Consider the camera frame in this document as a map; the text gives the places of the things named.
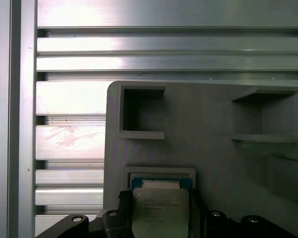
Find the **silver metal surface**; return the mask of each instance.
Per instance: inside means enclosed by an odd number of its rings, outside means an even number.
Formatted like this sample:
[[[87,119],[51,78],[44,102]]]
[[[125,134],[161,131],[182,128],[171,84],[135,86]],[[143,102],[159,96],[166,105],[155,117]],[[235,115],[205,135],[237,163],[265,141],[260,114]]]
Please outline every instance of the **silver metal surface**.
[[[74,217],[73,218],[73,222],[80,222],[81,221],[81,217]]]
[[[37,71],[298,70],[298,55],[40,56]]]
[[[39,187],[35,204],[45,205],[102,205],[103,189],[94,187]]]
[[[47,170],[103,170],[104,160],[56,160],[56,161],[46,161],[44,168]]]
[[[37,82],[36,114],[105,114],[112,81]]]
[[[213,211],[213,212],[212,212],[212,215],[213,215],[214,217],[220,217],[220,212]]]
[[[104,170],[36,170],[36,186],[103,186]]]
[[[105,126],[37,126],[36,159],[104,159]]]
[[[19,238],[35,235],[36,28],[37,1],[21,0]]]
[[[38,38],[40,55],[297,54],[298,37],[129,36]]]
[[[280,80],[298,80],[298,72],[262,72],[262,71],[247,71],[247,72],[227,72],[227,71],[182,71],[182,72],[169,72],[169,71],[84,71],[84,72],[47,72],[44,74],[46,81],[117,81],[117,80],[181,80],[192,82],[199,82],[202,80],[265,80],[269,81],[274,78],[275,82]]]
[[[18,233],[20,14],[20,0],[0,1],[0,238]]]
[[[46,205],[44,215],[58,214],[98,214],[103,209],[102,205]]]
[[[106,115],[46,116],[44,124],[45,125],[106,125]]]
[[[38,27],[298,27],[298,0],[39,0]]]
[[[35,236],[38,236],[65,217],[66,215],[37,215],[35,217]],[[89,221],[92,221],[96,218],[96,215],[87,215],[87,217]]]

